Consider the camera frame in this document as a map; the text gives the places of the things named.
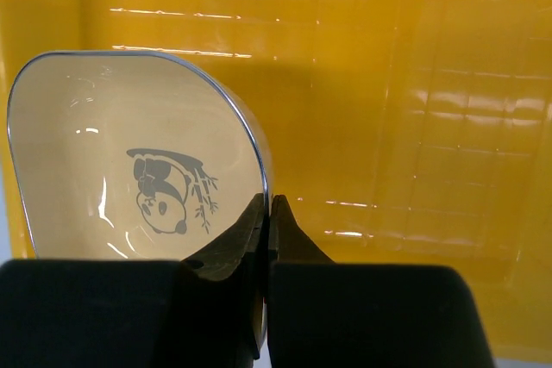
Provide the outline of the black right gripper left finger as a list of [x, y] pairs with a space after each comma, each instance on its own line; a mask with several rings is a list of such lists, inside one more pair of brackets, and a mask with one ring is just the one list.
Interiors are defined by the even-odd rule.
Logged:
[[233, 225], [179, 261], [6, 262], [2, 366], [252, 366], [265, 213], [254, 196]]

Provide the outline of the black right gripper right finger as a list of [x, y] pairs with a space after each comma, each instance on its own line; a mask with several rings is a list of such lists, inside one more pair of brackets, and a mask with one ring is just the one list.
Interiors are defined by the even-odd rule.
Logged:
[[273, 199], [267, 279], [275, 367], [491, 367], [464, 279], [441, 265], [338, 264]]

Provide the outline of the cream panda plate front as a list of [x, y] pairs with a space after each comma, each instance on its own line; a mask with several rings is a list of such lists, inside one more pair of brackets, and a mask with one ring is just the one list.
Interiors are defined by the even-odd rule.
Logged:
[[231, 90], [163, 53], [44, 53], [16, 75], [7, 130], [36, 258], [177, 262], [216, 288], [185, 296], [177, 354], [253, 365], [272, 177], [264, 133]]

